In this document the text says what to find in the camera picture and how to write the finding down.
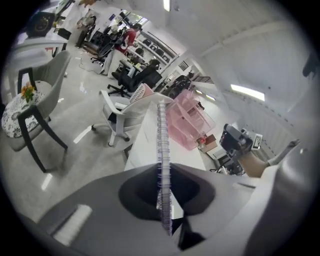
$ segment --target spiral notebook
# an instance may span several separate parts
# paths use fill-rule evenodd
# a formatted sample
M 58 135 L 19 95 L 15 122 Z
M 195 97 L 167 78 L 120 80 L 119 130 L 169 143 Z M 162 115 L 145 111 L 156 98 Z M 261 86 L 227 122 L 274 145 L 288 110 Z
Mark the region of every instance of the spiral notebook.
M 172 201 L 170 190 L 170 148 L 168 123 L 166 119 L 166 104 L 157 105 L 157 153 L 159 162 L 159 194 L 158 207 L 161 214 L 161 223 L 169 236 L 172 236 Z

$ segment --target round table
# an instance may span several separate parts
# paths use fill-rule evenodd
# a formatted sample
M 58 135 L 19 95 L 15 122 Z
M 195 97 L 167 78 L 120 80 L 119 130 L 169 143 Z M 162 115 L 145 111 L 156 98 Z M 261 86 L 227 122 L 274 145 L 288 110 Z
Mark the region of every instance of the round table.
M 41 92 L 34 92 L 34 104 L 38 103 L 45 95 Z M 22 136 L 21 129 L 18 123 L 18 116 L 29 108 L 29 104 L 26 99 L 19 93 L 15 96 L 9 104 L 5 107 L 3 112 L 1 124 L 2 129 L 6 135 L 10 138 L 19 138 Z M 28 132 L 31 132 L 38 126 L 38 121 L 31 115 L 25 119 L 25 124 Z

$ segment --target white desk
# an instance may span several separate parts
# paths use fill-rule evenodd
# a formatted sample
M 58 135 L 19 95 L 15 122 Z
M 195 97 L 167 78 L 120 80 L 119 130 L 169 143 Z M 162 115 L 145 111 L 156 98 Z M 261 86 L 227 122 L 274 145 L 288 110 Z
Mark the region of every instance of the white desk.
M 52 28 L 44 37 L 28 38 L 26 33 L 21 33 L 17 36 L 17 44 L 13 47 L 12 51 L 15 54 L 38 48 L 59 48 L 67 42 L 67 39 L 54 33 L 54 28 Z
M 14 78 L 19 70 L 37 67 L 47 63 L 50 59 L 45 53 L 45 48 L 62 47 L 68 42 L 60 35 L 54 33 L 52 28 L 45 37 L 28 38 L 26 33 L 17 36 L 17 43 L 12 48 L 11 60 L 8 66 L 8 80 L 12 98 L 16 96 Z
M 125 171 L 158 163 L 157 130 L 157 105 L 151 102 L 144 116 L 135 142 L 132 145 L 128 160 L 124 168 Z M 198 148 L 189 151 L 171 138 L 169 139 L 169 144 L 171 163 L 182 164 L 204 171 L 206 170 Z M 171 201 L 172 219 L 182 218 L 183 210 L 173 195 L 171 197 Z

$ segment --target box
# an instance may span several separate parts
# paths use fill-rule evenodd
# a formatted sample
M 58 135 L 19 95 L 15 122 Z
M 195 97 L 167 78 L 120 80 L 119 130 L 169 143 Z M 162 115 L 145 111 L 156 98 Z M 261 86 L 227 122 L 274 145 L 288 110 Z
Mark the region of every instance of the box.
M 216 138 L 213 134 L 211 134 L 210 136 L 208 136 L 205 140 L 205 147 L 201 148 L 201 151 L 203 153 L 207 153 L 208 151 L 216 148 L 217 142 L 216 142 Z

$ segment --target glossy floor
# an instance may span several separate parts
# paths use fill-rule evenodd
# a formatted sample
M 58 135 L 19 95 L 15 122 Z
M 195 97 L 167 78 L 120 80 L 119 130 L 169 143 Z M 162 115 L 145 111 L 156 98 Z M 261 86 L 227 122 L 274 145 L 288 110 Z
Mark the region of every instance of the glossy floor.
M 68 145 L 68 150 L 64 151 L 46 132 L 32 142 L 44 166 L 52 171 L 42 173 L 27 148 L 14 152 L 6 144 L 3 131 L 0 133 L 2 178 L 8 194 L 17 211 L 36 222 L 51 206 L 85 184 L 123 172 L 126 164 L 123 150 L 138 132 L 130 132 L 130 142 L 119 138 L 110 147 L 108 129 L 97 133 L 90 130 L 92 124 L 104 122 L 97 101 L 99 90 L 107 90 L 108 84 L 117 85 L 117 81 L 96 74 L 100 66 L 91 64 L 91 56 L 83 50 L 73 46 L 67 50 L 72 54 L 68 76 L 63 80 L 49 125 Z M 206 169 L 214 168 L 209 156 L 201 155 Z

